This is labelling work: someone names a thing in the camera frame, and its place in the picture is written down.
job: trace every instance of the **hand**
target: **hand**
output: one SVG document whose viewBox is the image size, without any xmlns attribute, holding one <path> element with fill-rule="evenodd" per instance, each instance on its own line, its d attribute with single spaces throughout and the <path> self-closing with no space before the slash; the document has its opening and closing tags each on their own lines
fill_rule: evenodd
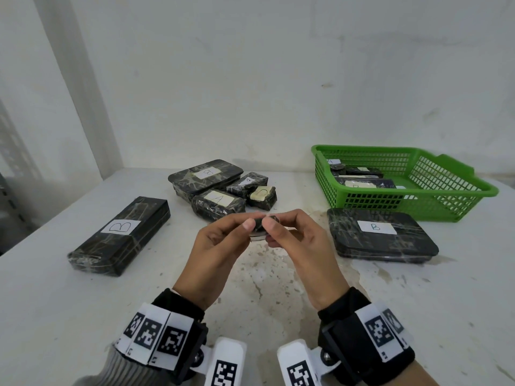
<svg viewBox="0 0 515 386">
<path fill-rule="evenodd" d="M 288 252 L 311 304 L 317 311 L 325 309 L 349 290 L 325 230 L 302 210 L 274 215 L 280 223 L 263 219 L 268 246 Z"/>
<path fill-rule="evenodd" d="M 201 229 L 173 289 L 205 311 L 220 296 L 236 259 L 249 246 L 254 218 L 264 216 L 229 214 Z"/>
</svg>

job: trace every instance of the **white table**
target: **white table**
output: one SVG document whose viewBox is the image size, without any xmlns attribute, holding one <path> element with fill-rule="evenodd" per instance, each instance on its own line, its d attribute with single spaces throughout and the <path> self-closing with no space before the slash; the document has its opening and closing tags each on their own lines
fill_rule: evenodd
<svg viewBox="0 0 515 386">
<path fill-rule="evenodd" d="M 2 385 L 70 385 L 98 373 L 140 304 L 175 282 L 205 221 L 175 195 L 172 172 L 120 170 L 0 257 Z M 273 212 L 303 208 L 327 226 L 314 174 L 264 174 L 278 190 Z M 422 222 L 442 255 L 428 265 L 338 258 L 352 285 L 404 320 L 418 360 L 442 386 L 515 382 L 515 190 L 493 183 L 499 196 L 461 222 Z M 123 276 L 73 270 L 67 253 L 139 195 L 168 199 L 171 219 Z M 238 260 L 205 320 L 209 343 L 248 343 L 246 386 L 281 385 L 277 348 L 299 337 L 314 347 L 319 324 L 287 254 L 263 241 Z"/>
</svg>

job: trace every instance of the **person's left hand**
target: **person's left hand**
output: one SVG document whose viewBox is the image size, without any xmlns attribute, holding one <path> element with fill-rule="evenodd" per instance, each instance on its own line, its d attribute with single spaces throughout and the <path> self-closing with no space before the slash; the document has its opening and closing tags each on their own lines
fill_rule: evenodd
<svg viewBox="0 0 515 386">
<path fill-rule="evenodd" d="M 247 249 L 254 218 L 264 216 L 229 214 L 201 229 L 173 289 L 205 311 L 220 296 L 236 259 Z"/>
</svg>

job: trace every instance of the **white wall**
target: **white wall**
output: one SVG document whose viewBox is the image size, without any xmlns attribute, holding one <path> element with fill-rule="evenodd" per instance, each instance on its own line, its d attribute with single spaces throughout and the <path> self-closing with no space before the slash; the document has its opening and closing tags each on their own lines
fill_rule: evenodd
<svg viewBox="0 0 515 386">
<path fill-rule="evenodd" d="M 36 224 L 101 182 L 32 0 L 0 0 L 0 153 Z"/>
<path fill-rule="evenodd" d="M 315 143 L 515 172 L 513 0 L 72 0 L 125 166 L 312 170 Z"/>
</svg>

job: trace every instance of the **green plastic basket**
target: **green plastic basket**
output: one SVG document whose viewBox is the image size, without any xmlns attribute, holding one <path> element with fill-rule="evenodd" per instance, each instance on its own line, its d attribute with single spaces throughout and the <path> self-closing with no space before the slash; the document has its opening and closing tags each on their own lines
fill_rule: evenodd
<svg viewBox="0 0 515 386">
<path fill-rule="evenodd" d="M 331 207 L 394 210 L 421 221 L 458 222 L 482 198 L 499 190 L 476 177 L 474 168 L 446 155 L 417 148 L 314 145 L 315 175 Z M 379 168 L 406 189 L 356 188 L 339 184 L 327 160 Z"/>
</svg>

